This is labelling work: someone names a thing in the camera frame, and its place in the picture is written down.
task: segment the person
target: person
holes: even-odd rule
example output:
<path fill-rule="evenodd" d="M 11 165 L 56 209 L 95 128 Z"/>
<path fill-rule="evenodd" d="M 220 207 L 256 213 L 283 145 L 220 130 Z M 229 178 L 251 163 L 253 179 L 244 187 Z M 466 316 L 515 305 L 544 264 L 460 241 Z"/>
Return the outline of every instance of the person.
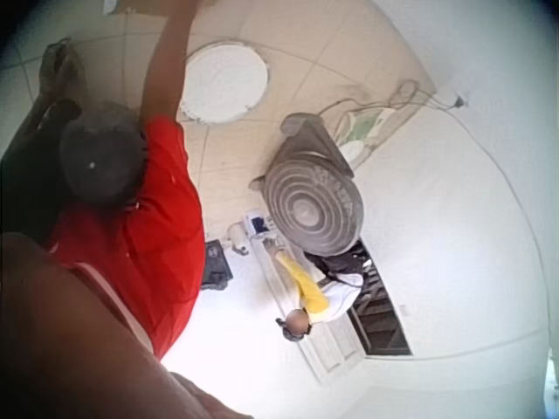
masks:
<path fill-rule="evenodd" d="M 2 159 L 2 405 L 17 417 L 246 417 L 158 362 L 189 321 L 205 250 L 175 121 L 199 2 L 172 3 L 139 120 L 85 99 L 63 40 Z"/>
<path fill-rule="evenodd" d="M 286 269 L 300 294 L 301 308 L 292 310 L 285 320 L 276 319 L 287 340 L 301 341 L 311 333 L 313 325 L 339 319 L 361 293 L 363 265 L 351 254 L 320 258 L 305 253 L 305 257 L 324 274 L 324 279 L 317 284 L 285 250 L 270 243 L 265 246 Z"/>

